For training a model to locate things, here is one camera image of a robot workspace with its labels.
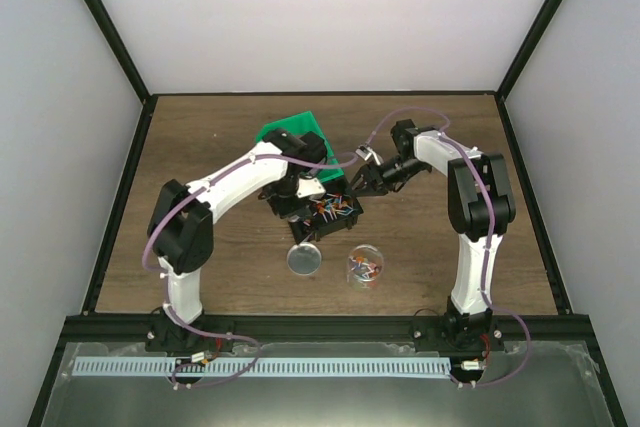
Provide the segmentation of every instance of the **black metal frame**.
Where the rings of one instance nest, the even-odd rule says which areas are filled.
[[[83,304],[83,315],[68,317],[37,398],[30,426],[41,424],[46,406],[53,388],[57,372],[62,361],[65,346],[69,342],[145,342],[153,317],[140,314],[99,314],[95,312],[104,275],[111,257],[113,245],[122,220],[127,198],[136,168],[142,154],[147,132],[159,95],[151,95],[140,77],[133,60],[122,42],[109,14],[101,0],[85,0],[97,24],[103,32],[123,71],[143,103],[135,136],[125,169],[118,187],[116,199],[109,217],[104,239],[100,247],[91,283]],[[516,170],[522,186],[525,202],[529,210],[536,240],[540,248],[543,263],[547,271],[549,284],[554,296],[557,316],[525,316],[525,321],[534,340],[583,341],[591,357],[599,365],[598,380],[605,394],[609,411],[615,425],[626,426],[622,409],[618,402],[613,384],[609,377],[600,347],[591,327],[588,316],[576,315],[571,304],[558,265],[553,255],[544,222],[526,171],[516,136],[509,121],[504,104],[506,97],[524,69],[525,64],[549,25],[562,0],[545,0],[529,33],[518,51],[497,92],[493,91],[413,91],[413,92],[272,92],[246,94],[164,94],[164,95],[493,95],[498,113],[504,127],[513,156]],[[435,317],[306,317],[306,316],[205,316],[204,326],[214,328],[221,324],[238,334],[249,335],[261,342],[277,341],[394,341],[413,342],[417,350],[438,351],[442,355],[455,356],[442,344],[441,339],[423,335],[417,340],[416,331],[430,332],[437,329]],[[502,340],[522,340],[520,326],[511,318],[496,317],[503,337]]]

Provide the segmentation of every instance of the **white cable tray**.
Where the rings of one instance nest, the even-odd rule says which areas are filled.
[[[185,367],[178,377],[197,374],[226,377],[251,359],[220,357],[204,367]],[[77,357],[72,375],[79,377],[166,377],[176,367],[172,357]],[[447,379],[448,358],[266,358],[243,377],[401,377]]]

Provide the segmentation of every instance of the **petri dish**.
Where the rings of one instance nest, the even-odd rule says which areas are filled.
[[[373,245],[359,245],[347,257],[347,282],[356,290],[375,288],[383,270],[382,252]]]
[[[311,275],[320,268],[322,254],[320,249],[310,242],[300,242],[289,249],[287,265],[298,275]]]

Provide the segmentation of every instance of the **white wall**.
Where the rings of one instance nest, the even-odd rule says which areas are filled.
[[[507,99],[577,312],[640,425],[640,0],[565,0]]]
[[[152,92],[497,89],[544,0],[103,0]]]
[[[24,426],[93,269],[140,103],[82,0],[1,0],[0,415]]]

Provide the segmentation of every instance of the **red wire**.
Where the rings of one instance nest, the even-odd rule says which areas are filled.
[[[489,365],[489,354],[491,353],[491,344],[489,343],[489,337],[487,336],[487,334],[482,334],[480,338],[484,342],[485,347],[484,360],[487,362],[487,365]]]

